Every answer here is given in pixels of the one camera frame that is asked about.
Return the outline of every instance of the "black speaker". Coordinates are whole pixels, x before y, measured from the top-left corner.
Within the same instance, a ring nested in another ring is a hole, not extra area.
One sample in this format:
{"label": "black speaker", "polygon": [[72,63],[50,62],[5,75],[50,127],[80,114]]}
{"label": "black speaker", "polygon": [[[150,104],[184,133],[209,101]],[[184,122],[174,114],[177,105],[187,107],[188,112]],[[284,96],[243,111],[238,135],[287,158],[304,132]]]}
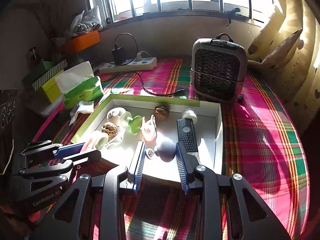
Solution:
{"label": "black speaker", "polygon": [[12,121],[15,114],[17,89],[0,90],[0,176],[9,167],[13,153]]}
{"label": "black speaker", "polygon": [[220,103],[234,103],[242,90],[248,57],[244,48],[229,41],[199,39],[193,44],[192,86],[196,93]]}

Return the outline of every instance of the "yellow box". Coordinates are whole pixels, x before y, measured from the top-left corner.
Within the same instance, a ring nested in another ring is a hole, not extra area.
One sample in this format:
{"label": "yellow box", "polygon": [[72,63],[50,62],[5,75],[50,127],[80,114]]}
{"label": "yellow box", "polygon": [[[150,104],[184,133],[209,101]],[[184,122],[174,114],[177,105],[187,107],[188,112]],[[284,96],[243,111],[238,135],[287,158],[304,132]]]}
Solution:
{"label": "yellow box", "polygon": [[54,103],[61,95],[60,89],[54,78],[60,75],[62,72],[64,72],[64,70],[58,72],[39,88],[41,94],[43,94],[44,97],[50,101],[50,103]]}

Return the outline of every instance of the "white box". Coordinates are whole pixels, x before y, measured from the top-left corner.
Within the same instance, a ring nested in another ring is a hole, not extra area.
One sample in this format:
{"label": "white box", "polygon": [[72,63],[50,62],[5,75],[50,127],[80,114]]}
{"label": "white box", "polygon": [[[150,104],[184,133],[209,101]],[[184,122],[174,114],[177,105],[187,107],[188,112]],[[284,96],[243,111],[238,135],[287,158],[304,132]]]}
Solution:
{"label": "white box", "polygon": [[[149,120],[156,106],[165,104],[169,107],[170,113],[165,121],[156,121],[157,136],[169,137],[174,143],[178,141],[177,119],[182,118],[182,112],[186,108],[192,108],[197,115],[197,123],[194,125],[200,164],[221,174],[223,132],[221,107],[218,103],[205,101],[188,100],[181,98],[161,98],[152,96],[110,94],[100,101],[100,105],[83,123],[72,139],[73,143],[84,142],[95,130],[100,130],[107,122],[108,112],[115,107],[123,107],[131,112],[132,116],[141,115]],[[141,132],[136,135],[128,130],[124,132],[124,139],[121,143],[111,145],[108,149],[103,148],[101,155],[110,166],[125,165],[129,167],[132,156],[138,141],[143,141]],[[160,157],[154,155],[152,160],[145,159],[143,174],[156,179],[170,182],[180,182],[178,168],[175,158],[166,163]]]}

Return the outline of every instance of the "striped box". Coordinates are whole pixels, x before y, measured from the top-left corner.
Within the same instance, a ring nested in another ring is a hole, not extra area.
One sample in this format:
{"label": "striped box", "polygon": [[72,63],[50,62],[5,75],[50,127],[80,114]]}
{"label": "striped box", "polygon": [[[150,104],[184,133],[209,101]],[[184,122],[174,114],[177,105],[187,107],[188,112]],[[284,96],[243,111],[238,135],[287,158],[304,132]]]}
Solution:
{"label": "striped box", "polygon": [[48,72],[39,77],[35,82],[33,82],[33,89],[37,91],[44,83],[46,83],[58,72],[63,70],[66,66],[68,66],[68,62],[66,60],[60,62],[58,65],[55,65],[52,69],[50,69]]}

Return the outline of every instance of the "power strip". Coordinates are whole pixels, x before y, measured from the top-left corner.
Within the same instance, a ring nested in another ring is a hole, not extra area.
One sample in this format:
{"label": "power strip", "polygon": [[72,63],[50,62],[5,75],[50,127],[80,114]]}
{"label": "power strip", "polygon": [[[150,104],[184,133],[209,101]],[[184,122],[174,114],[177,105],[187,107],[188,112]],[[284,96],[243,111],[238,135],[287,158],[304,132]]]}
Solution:
{"label": "power strip", "polygon": [[147,57],[143,58],[140,61],[133,61],[128,65],[121,65],[116,66],[111,63],[105,63],[100,69],[99,72],[101,74],[108,74],[108,73],[116,73],[116,72],[127,72],[127,71],[139,71],[139,70],[151,70],[157,65],[157,58],[156,57]]}

